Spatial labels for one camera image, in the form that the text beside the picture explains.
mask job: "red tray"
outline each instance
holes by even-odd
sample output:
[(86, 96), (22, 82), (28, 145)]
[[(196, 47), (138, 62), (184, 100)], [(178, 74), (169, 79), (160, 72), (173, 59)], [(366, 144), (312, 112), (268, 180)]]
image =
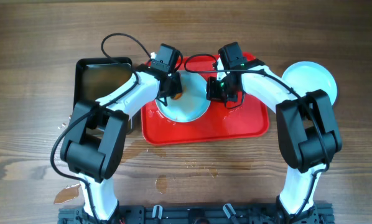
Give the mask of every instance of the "red tray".
[[(255, 59), (252, 54), (244, 53), (244, 56), (248, 60)], [(191, 70), (212, 70), (213, 62), (209, 57), (197, 57), (187, 66)], [(215, 77), (216, 73), (201, 75), (207, 80), (209, 76)], [(257, 137), (263, 135), (268, 128), (266, 105), (251, 95), (246, 95), (243, 105), (233, 110), (226, 109), (223, 103), (212, 101), (203, 116), (189, 123), (167, 119), (161, 114), (155, 101), (142, 108), (142, 133), (146, 141), (153, 145)]]

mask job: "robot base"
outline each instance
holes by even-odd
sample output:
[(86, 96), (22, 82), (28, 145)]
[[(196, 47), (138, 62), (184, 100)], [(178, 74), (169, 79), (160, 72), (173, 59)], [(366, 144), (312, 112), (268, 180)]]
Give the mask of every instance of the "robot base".
[[(249, 206), (234, 206), (236, 219), (240, 224), (277, 224), (276, 204), (257, 203)], [(211, 224), (232, 224), (222, 207), (164, 207), (162, 219), (152, 218), (153, 208), (143, 206), (117, 206), (109, 221), (110, 224), (194, 224), (195, 220), (205, 217)], [(301, 219), (297, 224), (334, 224), (332, 204), (314, 205), (313, 215)], [(59, 210), (58, 224), (95, 224), (93, 217), (83, 211), (83, 207)]]

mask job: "wood surface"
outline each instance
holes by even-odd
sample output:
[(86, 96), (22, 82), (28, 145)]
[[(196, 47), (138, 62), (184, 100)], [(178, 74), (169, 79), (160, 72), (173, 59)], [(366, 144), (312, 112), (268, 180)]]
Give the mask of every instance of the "wood surface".
[[(101, 40), (112, 32), (137, 37), (151, 52), (166, 43), (184, 55), (214, 54), (238, 41), (278, 75), (301, 60), (325, 66), (338, 85), (334, 110), (343, 149), (314, 199), (333, 203), (337, 223), (372, 223), (372, 1), (0, 5), (0, 223), (57, 221), (63, 205), (53, 200), (76, 182), (59, 177), (49, 155), (72, 112), (75, 64), (103, 57)], [(125, 38), (111, 39), (107, 49), (146, 61)], [(269, 114), (269, 131), (251, 139), (154, 147), (138, 128), (114, 176), (120, 204), (274, 202), (287, 166)], [(161, 175), (164, 194), (156, 189)]]

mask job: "light blue plate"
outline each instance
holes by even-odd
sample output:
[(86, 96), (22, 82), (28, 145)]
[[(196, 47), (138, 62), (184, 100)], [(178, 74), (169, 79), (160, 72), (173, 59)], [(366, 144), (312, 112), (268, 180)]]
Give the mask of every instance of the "light blue plate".
[(207, 81), (197, 73), (180, 71), (183, 93), (178, 100), (167, 97), (168, 106), (156, 100), (159, 111), (175, 122), (191, 122), (201, 117), (210, 106), (206, 99)]
[(324, 90), (333, 105), (337, 99), (337, 84), (331, 73), (315, 62), (297, 62), (288, 67), (282, 79), (305, 91)]

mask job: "brown tabletop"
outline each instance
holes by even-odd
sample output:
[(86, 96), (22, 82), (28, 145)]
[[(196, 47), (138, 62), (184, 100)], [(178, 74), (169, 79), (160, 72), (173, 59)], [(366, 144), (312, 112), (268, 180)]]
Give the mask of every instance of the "brown tabletop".
[[(0, 223), (57, 221), (63, 205), (53, 200), (76, 182), (59, 177), (49, 155), (63, 131), (58, 126), (72, 113), (75, 64), (102, 57), (101, 40), (112, 32), (134, 35), (152, 52), (166, 43), (184, 55), (214, 54), (238, 41), (278, 75), (301, 60), (325, 66), (338, 85), (334, 111), (343, 149), (320, 177), (314, 199), (333, 203), (337, 223), (372, 223), (369, 1), (0, 5)], [(125, 38), (109, 40), (107, 49), (134, 63), (146, 61)], [(154, 147), (137, 128), (126, 139), (114, 175), (120, 204), (274, 202), (287, 165), (278, 148), (276, 117), (269, 114), (269, 131), (251, 139)], [(159, 189), (158, 178), (164, 179)], [(80, 196), (68, 204), (82, 201)]]

